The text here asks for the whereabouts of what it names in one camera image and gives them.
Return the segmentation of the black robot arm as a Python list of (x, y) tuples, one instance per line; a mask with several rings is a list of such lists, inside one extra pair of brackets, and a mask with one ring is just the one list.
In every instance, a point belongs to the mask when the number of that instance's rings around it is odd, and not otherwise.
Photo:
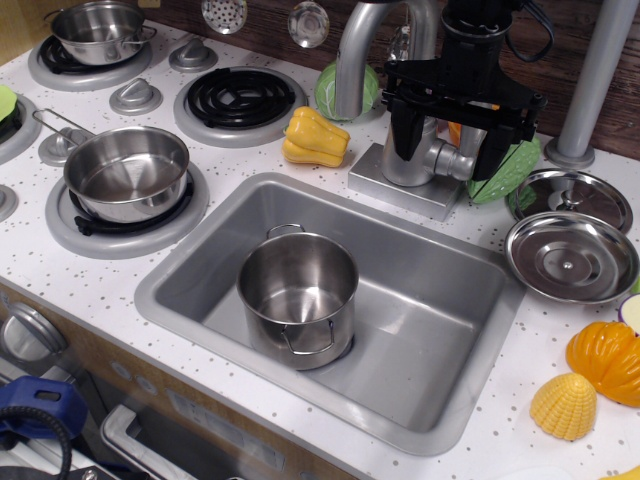
[(532, 1), (450, 1), (439, 57), (386, 63), (387, 158), (420, 165), (428, 177), (488, 180), (511, 146), (532, 140), (547, 100), (499, 64), (522, 9), (546, 19)]

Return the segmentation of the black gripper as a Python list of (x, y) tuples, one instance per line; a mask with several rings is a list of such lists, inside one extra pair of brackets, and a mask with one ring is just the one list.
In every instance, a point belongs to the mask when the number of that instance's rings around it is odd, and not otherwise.
[(439, 57), (385, 64), (383, 98), (403, 161), (412, 160), (428, 117), (487, 132), (474, 181), (489, 180), (512, 145), (532, 139), (546, 98), (511, 79), (499, 64), (503, 46), (511, 44), (511, 25), (510, 19), (444, 19)]

